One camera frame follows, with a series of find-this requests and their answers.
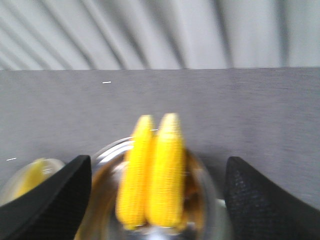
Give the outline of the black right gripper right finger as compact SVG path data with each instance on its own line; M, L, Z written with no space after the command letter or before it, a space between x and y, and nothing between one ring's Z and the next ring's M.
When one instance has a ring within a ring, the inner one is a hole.
M224 198L236 240L318 240L320 212L237 156L227 160Z

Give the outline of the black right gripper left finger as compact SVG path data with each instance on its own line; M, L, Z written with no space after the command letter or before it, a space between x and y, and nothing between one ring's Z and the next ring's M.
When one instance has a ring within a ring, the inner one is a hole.
M72 240L92 188L88 155L79 155L28 193L0 207L2 240Z

